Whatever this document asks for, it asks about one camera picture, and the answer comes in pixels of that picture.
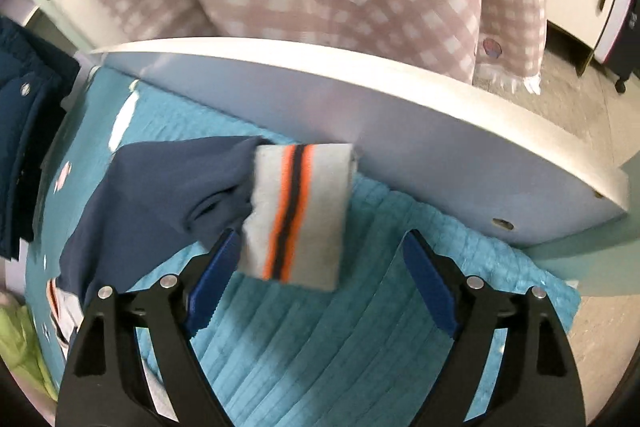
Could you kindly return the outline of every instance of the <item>metal screw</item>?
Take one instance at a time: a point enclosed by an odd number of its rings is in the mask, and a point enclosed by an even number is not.
[[[477,275],[472,275],[471,277],[466,278],[466,285],[468,285],[472,290],[479,290],[484,286],[484,281]]]
[[[100,299],[108,299],[113,295],[113,288],[111,286],[103,286],[98,290],[98,297]]]
[[[177,283],[178,278],[173,274],[165,275],[160,280],[160,285],[162,286],[162,288],[173,288]]]
[[[540,286],[533,286],[531,293],[538,299],[544,299],[546,297],[546,292]]]

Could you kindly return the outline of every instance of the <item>black stripe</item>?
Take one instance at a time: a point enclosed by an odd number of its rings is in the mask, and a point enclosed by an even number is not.
[[[287,204],[287,212],[282,220],[282,227],[278,232],[276,241],[276,255],[273,260],[273,269],[271,270],[272,279],[280,279],[282,276],[282,268],[284,266],[285,249],[287,239],[291,233],[291,225],[293,218],[296,217],[298,203],[300,202],[300,178],[302,177],[302,156],[305,152],[306,145],[296,145],[293,151],[293,161],[291,162],[291,189],[289,191],[289,203]]]

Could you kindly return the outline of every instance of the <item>navy blue garment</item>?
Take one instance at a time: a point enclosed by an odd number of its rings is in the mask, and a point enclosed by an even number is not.
[[[121,147],[60,255],[56,286],[83,309],[98,289],[123,293],[174,253],[210,250],[251,213],[261,137],[139,142]]]
[[[33,240],[40,165],[65,115],[80,66],[52,44],[0,17],[0,257]]]

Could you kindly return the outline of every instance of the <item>white fringe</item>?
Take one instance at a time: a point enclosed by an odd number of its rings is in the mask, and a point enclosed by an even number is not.
[[[505,84],[511,86],[511,93],[515,93],[518,86],[524,86],[530,94],[540,94],[540,74],[534,76],[517,76],[505,70],[498,64],[476,64],[474,80],[490,80],[492,84],[500,83],[504,89]]]

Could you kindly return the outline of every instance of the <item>blue gripper pad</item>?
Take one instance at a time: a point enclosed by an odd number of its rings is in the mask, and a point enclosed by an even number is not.
[[[407,232],[400,244],[406,265],[436,326],[453,338],[460,327],[456,302],[415,236]]]
[[[229,234],[189,293],[184,328],[190,337],[209,325],[226,285],[238,267],[241,248],[242,241],[238,232]]]

